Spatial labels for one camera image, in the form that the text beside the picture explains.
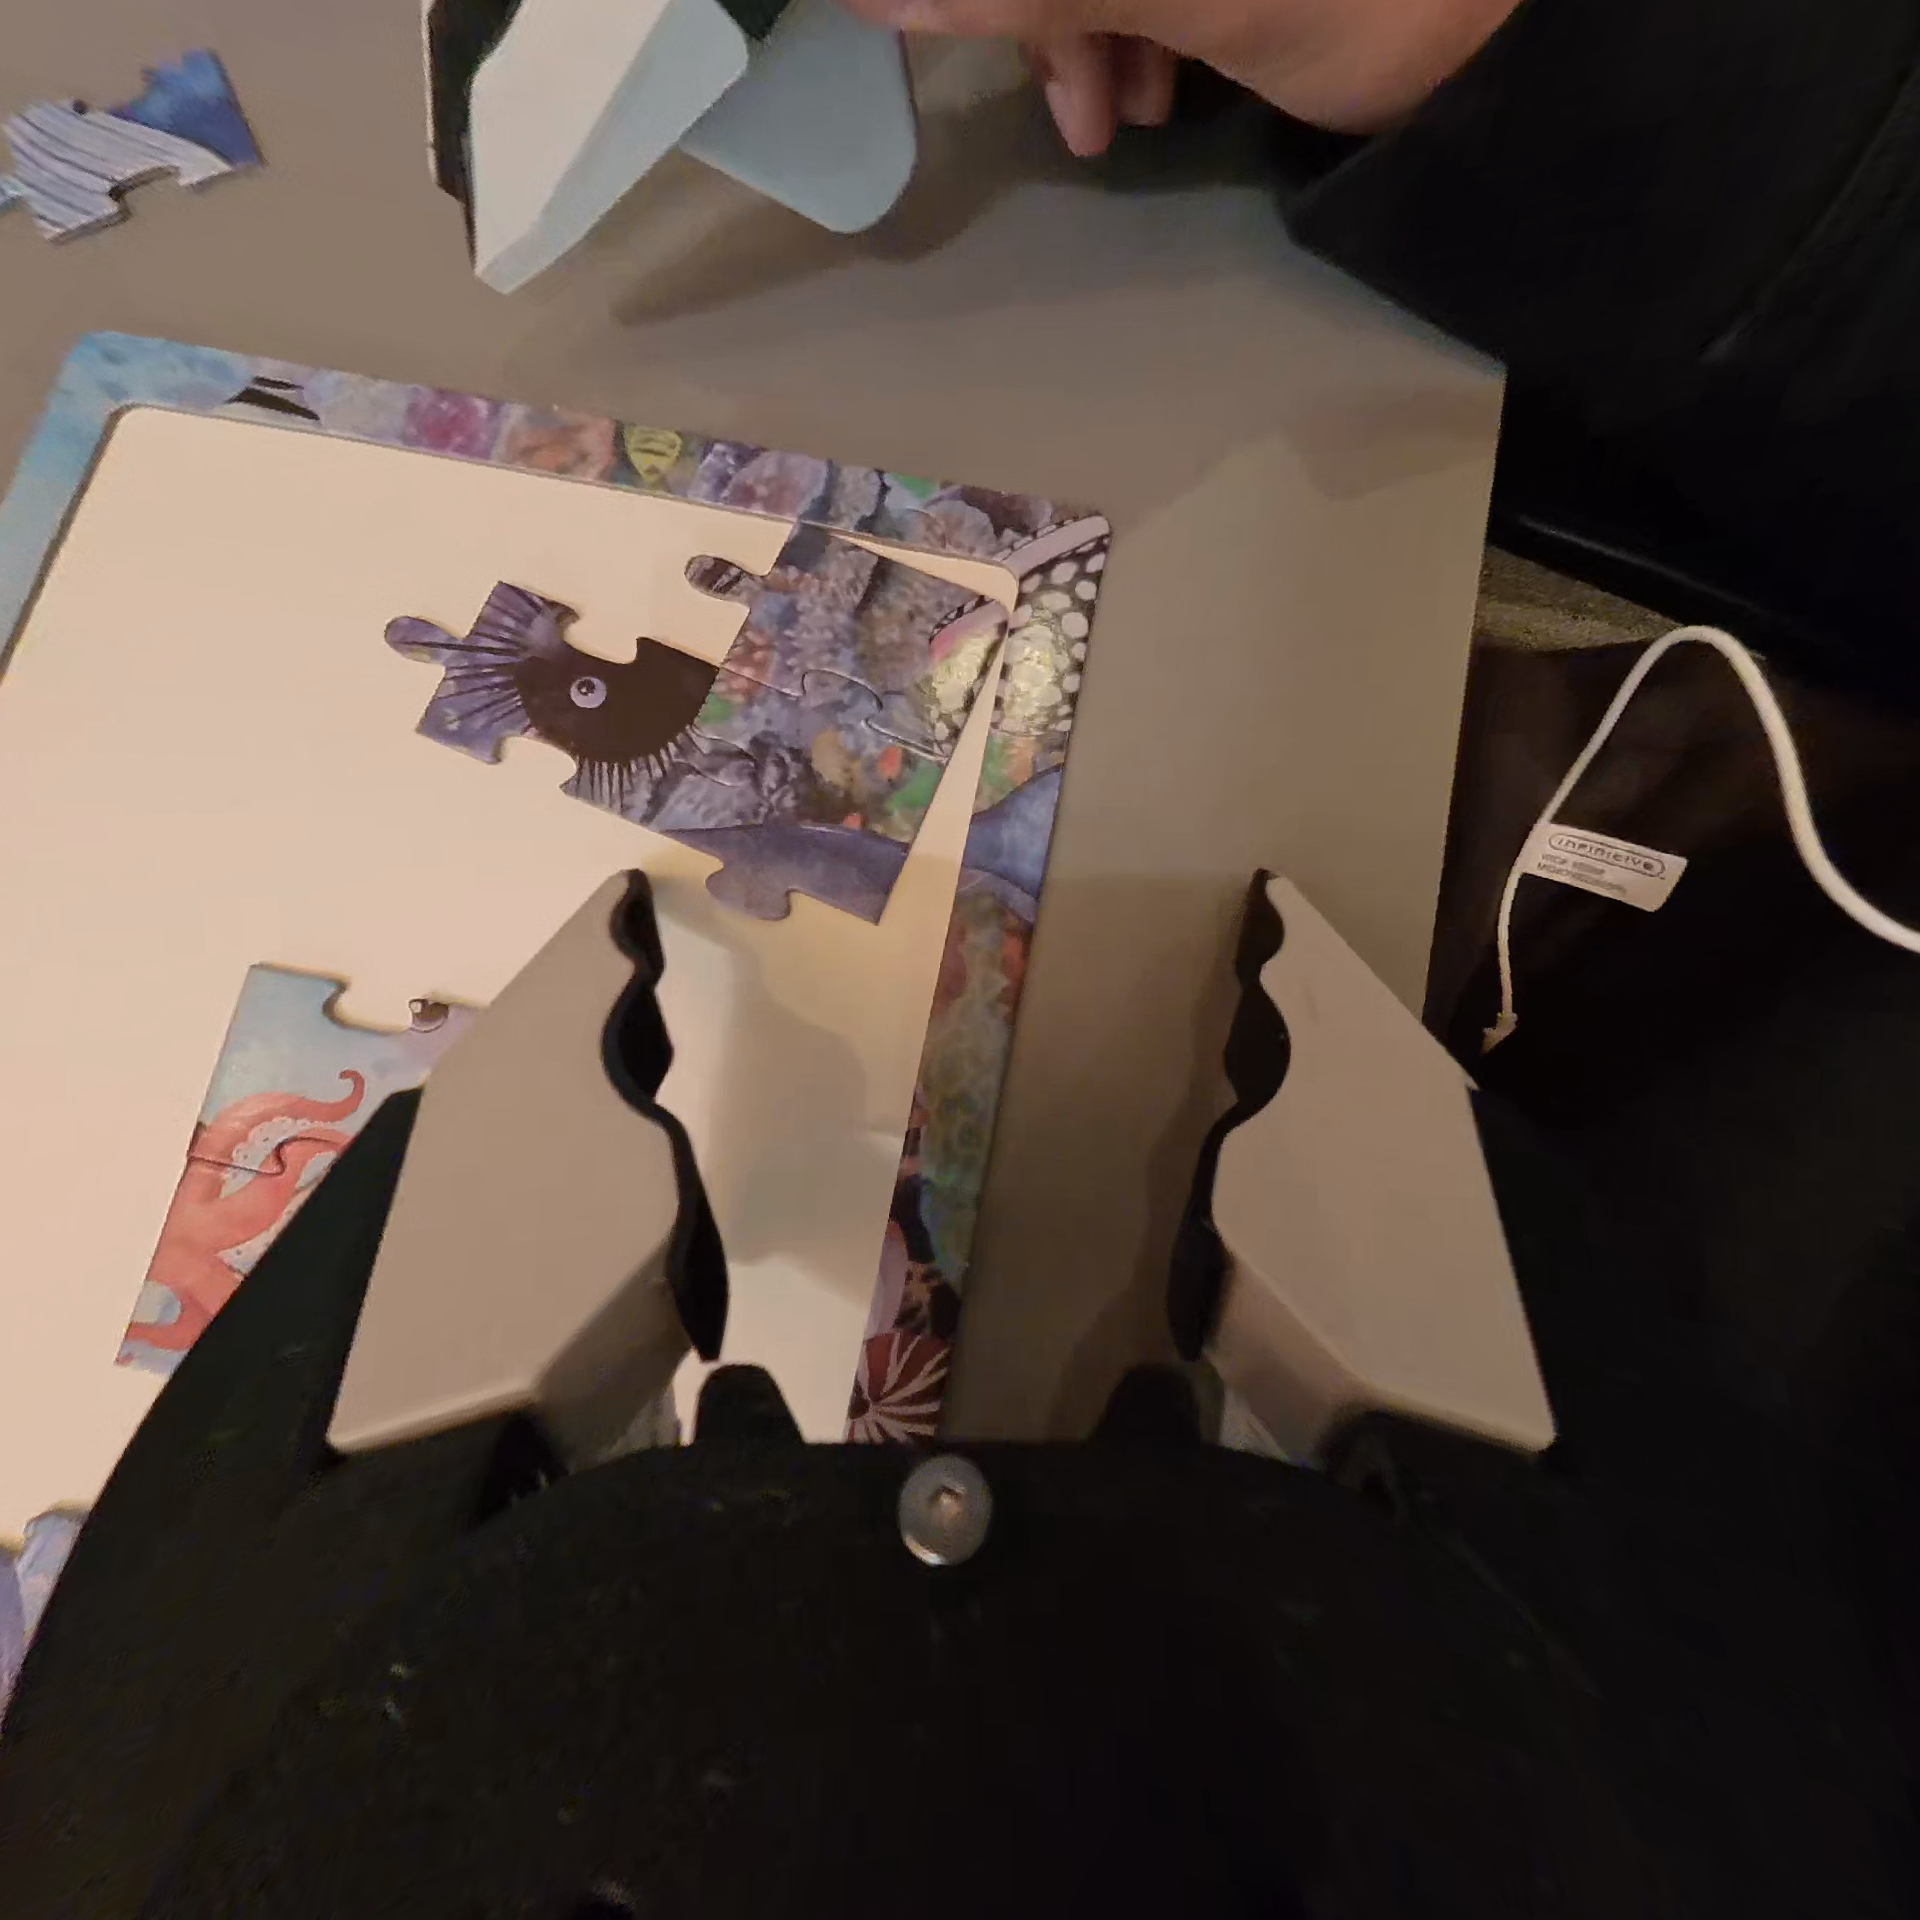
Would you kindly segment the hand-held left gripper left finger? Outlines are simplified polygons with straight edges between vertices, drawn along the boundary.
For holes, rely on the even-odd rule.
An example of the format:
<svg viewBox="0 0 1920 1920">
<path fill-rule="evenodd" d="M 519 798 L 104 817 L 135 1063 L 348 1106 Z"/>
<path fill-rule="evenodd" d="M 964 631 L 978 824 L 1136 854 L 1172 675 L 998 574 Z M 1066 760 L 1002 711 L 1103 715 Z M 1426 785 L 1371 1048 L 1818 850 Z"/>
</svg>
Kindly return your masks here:
<svg viewBox="0 0 1920 1920">
<path fill-rule="evenodd" d="M 731 1275 L 664 1101 L 655 898 L 611 875 L 429 1072 L 325 1425 L 373 1453 L 503 1412 L 606 1458 L 714 1360 Z"/>
</svg>

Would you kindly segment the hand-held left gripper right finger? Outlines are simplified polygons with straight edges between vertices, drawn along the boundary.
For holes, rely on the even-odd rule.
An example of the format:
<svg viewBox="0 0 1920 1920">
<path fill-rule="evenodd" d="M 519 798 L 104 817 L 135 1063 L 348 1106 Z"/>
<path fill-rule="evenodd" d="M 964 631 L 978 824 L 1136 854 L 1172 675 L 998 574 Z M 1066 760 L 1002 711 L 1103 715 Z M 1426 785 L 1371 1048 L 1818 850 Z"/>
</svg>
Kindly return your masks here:
<svg viewBox="0 0 1920 1920">
<path fill-rule="evenodd" d="M 1474 1079 L 1284 875 L 1235 944 L 1228 1109 L 1172 1240 L 1165 1318 L 1228 1440 L 1321 1458 L 1366 1412 L 1537 1455 L 1555 1412 Z"/>
</svg>

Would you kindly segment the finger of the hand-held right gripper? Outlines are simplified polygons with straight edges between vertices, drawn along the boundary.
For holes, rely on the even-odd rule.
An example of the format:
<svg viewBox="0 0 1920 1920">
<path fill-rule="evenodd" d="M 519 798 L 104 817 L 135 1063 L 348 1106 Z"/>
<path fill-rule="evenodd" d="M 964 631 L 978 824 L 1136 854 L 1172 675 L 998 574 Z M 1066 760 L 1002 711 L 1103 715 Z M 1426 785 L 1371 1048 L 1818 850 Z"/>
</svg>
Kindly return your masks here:
<svg viewBox="0 0 1920 1920">
<path fill-rule="evenodd" d="M 475 276 L 514 293 L 749 71 L 726 4 L 429 4 L 424 119 Z"/>
<path fill-rule="evenodd" d="M 919 151 L 900 33 L 873 20 L 774 24 L 685 133 L 692 158 L 837 235 L 890 212 Z"/>
</svg>

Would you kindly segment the black sea urchin puzzle piece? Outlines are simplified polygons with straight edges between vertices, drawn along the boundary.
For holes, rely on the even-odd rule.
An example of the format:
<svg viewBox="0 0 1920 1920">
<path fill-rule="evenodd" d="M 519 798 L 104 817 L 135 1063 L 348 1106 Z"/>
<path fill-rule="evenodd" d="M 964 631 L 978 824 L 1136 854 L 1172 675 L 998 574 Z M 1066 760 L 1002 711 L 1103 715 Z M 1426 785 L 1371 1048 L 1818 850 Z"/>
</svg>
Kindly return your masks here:
<svg viewBox="0 0 1920 1920">
<path fill-rule="evenodd" d="M 442 669 L 424 736 L 488 764 L 528 736 L 568 753 L 568 797 L 631 812 L 685 768 L 719 667 L 645 637 L 633 659 L 591 655 L 570 643 L 570 620 L 564 603 L 503 581 L 466 632 L 401 615 L 386 646 Z"/>
</svg>

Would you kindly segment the assembled coral reef puzzle pieces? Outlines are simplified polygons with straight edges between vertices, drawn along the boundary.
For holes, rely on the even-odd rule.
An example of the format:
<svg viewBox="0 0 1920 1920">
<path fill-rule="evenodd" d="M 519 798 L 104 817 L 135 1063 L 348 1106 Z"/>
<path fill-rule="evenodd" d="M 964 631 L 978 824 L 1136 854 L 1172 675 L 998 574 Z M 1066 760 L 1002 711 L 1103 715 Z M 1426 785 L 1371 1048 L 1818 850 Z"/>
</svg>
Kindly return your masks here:
<svg viewBox="0 0 1920 1920">
<path fill-rule="evenodd" d="M 713 854 L 707 893 L 780 919 L 795 898 L 886 913 L 1007 631 L 1007 608 L 822 527 L 768 571 L 692 557 L 742 608 L 641 819 Z"/>
</svg>

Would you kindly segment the ocean jigsaw puzzle tray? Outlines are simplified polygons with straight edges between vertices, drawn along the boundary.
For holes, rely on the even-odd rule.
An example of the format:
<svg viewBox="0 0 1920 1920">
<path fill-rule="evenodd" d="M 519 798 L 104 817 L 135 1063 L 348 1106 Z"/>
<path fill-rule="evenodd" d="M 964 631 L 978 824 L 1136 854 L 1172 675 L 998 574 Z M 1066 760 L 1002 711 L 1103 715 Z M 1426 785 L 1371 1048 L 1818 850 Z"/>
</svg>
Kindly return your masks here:
<svg viewBox="0 0 1920 1920">
<path fill-rule="evenodd" d="M 466 632 L 507 581 L 591 655 L 645 637 L 719 667 L 743 615 L 685 566 L 761 574 L 799 527 L 1007 608 L 876 925 L 737 913 L 644 806 L 568 797 L 568 753 L 417 732 L 442 669 L 386 646 L 393 616 Z M 481 1014 L 645 875 L 726 1357 L 771 1368 L 811 1440 L 934 1437 L 1111 552 L 1056 496 L 123 332 L 73 348 L 3 496 L 11 1733 L 82 1523 L 217 1325 L 171 1373 L 113 1360 L 255 966 L 341 980 L 366 1029 L 415 1000 Z M 230 1307 L 281 1281 L 325 1177 Z"/>
</svg>

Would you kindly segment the person's right forearm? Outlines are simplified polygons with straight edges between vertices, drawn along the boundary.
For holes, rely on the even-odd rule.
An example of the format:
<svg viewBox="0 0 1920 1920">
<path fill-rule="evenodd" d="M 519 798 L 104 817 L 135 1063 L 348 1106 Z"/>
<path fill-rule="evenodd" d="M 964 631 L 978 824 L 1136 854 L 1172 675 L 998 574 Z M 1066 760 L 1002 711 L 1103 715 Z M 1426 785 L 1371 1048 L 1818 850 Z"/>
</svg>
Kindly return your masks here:
<svg viewBox="0 0 1920 1920">
<path fill-rule="evenodd" d="M 1917 4 L 1522 4 L 1280 210 L 1706 513 L 1917 554 Z"/>
</svg>

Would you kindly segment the person's right hand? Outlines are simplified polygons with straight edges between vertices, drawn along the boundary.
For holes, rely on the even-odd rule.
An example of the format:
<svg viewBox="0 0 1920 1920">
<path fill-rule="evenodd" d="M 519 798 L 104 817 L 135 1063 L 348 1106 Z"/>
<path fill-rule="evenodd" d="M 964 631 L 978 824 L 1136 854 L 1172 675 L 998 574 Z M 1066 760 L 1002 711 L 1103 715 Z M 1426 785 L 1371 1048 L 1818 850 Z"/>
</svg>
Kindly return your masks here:
<svg viewBox="0 0 1920 1920">
<path fill-rule="evenodd" d="M 1019 44 L 1075 156 L 1172 118 L 1181 66 L 1334 133 L 1401 125 L 1519 4 L 853 4 L 907 35 Z"/>
</svg>

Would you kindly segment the person's black clothing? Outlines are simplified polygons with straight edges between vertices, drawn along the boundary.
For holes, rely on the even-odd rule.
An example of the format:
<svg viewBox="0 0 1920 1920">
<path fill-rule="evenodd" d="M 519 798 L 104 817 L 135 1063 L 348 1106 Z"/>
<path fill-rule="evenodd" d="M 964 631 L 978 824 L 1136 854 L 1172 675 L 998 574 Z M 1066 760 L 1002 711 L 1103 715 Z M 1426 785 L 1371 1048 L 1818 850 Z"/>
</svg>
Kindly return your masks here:
<svg viewBox="0 0 1920 1920">
<path fill-rule="evenodd" d="M 1806 875 L 1762 732 L 1661 659 L 1563 824 L 1647 909 L 1526 879 L 1641 646 L 1482 646 L 1426 1019 L 1490 1098 L 1563 1433 L 1528 1597 L 1592 1677 L 1661 1917 L 1917 1917 L 1917 956 Z"/>
</svg>

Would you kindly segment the white clothing label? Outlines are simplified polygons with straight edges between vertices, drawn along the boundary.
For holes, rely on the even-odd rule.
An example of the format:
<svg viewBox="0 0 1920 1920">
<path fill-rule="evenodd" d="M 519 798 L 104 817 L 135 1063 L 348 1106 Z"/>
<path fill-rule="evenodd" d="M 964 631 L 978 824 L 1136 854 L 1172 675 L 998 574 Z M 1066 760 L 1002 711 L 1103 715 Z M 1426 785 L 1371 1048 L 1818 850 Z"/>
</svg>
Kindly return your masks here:
<svg viewBox="0 0 1920 1920">
<path fill-rule="evenodd" d="M 1511 882 L 1551 882 L 1652 913 L 1669 904 L 1685 871 L 1685 854 L 1627 841 L 1601 830 L 1537 824 L 1522 845 Z"/>
</svg>

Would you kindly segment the scattered loose puzzle pieces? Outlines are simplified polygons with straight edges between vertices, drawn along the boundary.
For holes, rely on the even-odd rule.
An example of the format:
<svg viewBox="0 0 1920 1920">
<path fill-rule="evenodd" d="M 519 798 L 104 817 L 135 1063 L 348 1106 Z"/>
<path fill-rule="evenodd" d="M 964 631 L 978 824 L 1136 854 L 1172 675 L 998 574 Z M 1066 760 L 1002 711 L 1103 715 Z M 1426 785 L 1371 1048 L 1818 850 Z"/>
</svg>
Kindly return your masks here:
<svg viewBox="0 0 1920 1920">
<path fill-rule="evenodd" d="M 3 118 L 3 204 L 46 240 L 126 219 L 126 195 L 167 178 L 201 188 L 263 163 L 221 57 L 187 49 L 144 67 L 121 104 L 37 101 Z"/>
</svg>

